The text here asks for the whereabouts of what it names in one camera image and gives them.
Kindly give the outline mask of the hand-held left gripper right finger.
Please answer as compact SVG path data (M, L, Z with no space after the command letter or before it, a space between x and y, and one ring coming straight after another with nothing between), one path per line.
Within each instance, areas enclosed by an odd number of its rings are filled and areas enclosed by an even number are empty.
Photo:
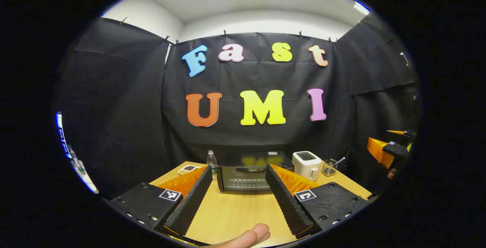
M336 182L318 185L273 164L266 166L265 180L297 239L329 231L371 204Z

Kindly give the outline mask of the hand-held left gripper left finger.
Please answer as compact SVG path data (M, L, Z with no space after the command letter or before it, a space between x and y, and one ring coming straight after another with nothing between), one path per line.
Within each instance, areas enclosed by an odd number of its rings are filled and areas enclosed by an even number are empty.
M143 227L185 236L211 182L210 170L202 167L157 186L138 184L108 205Z

